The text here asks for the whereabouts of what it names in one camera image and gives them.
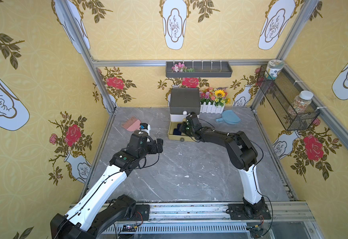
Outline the blue brooch box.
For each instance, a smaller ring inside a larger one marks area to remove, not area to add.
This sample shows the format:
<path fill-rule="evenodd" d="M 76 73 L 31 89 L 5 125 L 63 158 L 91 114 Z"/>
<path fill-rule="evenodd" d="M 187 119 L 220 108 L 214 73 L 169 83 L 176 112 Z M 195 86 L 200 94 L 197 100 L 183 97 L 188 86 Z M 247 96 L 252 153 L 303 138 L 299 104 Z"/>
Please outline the blue brooch box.
<path fill-rule="evenodd" d="M 182 133 L 180 132 L 179 129 L 175 128 L 175 129 L 173 130 L 173 135 L 182 135 Z"/>

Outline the yellow bottom drawer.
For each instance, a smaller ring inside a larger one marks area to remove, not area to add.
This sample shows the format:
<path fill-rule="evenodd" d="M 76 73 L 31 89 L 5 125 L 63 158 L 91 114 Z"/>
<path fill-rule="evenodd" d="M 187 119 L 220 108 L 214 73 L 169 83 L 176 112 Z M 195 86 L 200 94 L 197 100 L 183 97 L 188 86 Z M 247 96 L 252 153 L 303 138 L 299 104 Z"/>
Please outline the yellow bottom drawer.
<path fill-rule="evenodd" d="M 170 122 L 170 126 L 169 126 L 169 131 L 168 131 L 168 138 L 170 140 L 177 140 L 180 142 L 185 142 L 185 141 L 195 141 L 194 138 L 182 133 L 180 131 L 180 126 L 181 126 L 182 122 Z"/>

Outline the white drawer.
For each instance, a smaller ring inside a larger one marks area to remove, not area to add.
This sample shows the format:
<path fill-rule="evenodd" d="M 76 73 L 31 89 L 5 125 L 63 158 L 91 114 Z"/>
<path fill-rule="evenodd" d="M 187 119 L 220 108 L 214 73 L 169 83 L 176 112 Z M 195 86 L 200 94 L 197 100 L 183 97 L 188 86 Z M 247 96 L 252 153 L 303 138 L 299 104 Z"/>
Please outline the white drawer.
<path fill-rule="evenodd" d="M 187 115 L 170 115 L 171 122 L 182 122 L 186 120 Z"/>

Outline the grey top drawer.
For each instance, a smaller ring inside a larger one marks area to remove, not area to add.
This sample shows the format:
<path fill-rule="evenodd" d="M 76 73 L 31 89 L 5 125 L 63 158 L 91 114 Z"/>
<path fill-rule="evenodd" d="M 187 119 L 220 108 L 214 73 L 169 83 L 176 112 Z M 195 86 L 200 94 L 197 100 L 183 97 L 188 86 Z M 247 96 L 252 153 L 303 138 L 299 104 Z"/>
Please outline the grey top drawer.
<path fill-rule="evenodd" d="M 184 112 L 188 114 L 196 113 L 197 115 L 201 112 L 201 107 L 170 107 L 171 115 L 185 115 Z"/>

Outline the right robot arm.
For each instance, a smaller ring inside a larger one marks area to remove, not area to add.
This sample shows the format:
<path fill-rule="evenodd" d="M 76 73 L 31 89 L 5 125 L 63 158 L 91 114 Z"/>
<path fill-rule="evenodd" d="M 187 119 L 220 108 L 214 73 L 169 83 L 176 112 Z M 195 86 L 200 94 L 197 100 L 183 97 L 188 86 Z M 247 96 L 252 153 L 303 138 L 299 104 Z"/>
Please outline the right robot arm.
<path fill-rule="evenodd" d="M 202 126 L 195 113 L 186 117 L 186 120 L 182 122 L 180 131 L 196 141 L 225 147 L 230 162 L 239 170 L 244 191 L 244 207 L 254 214 L 265 206 L 264 196 L 256 182 L 258 152 L 244 132 L 222 132 L 208 126 Z"/>

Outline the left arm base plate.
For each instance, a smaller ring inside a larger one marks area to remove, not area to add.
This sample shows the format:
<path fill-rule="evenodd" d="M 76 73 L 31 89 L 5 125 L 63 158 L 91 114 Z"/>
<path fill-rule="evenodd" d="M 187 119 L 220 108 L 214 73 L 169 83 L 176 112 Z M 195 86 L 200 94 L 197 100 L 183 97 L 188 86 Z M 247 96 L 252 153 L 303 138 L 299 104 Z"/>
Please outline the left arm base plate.
<path fill-rule="evenodd" d="M 135 207 L 135 213 L 131 220 L 148 221 L 149 217 L 150 217 L 150 205 L 137 204 Z"/>

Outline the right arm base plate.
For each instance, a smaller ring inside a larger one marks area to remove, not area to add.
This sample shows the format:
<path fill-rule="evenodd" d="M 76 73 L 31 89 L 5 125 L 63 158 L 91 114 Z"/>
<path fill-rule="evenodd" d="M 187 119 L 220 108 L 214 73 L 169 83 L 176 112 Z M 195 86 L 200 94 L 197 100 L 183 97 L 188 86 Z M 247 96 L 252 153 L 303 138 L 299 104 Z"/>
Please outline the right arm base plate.
<path fill-rule="evenodd" d="M 266 204 L 252 206 L 250 204 L 229 204 L 225 211 L 231 220 L 270 220 L 271 212 Z"/>

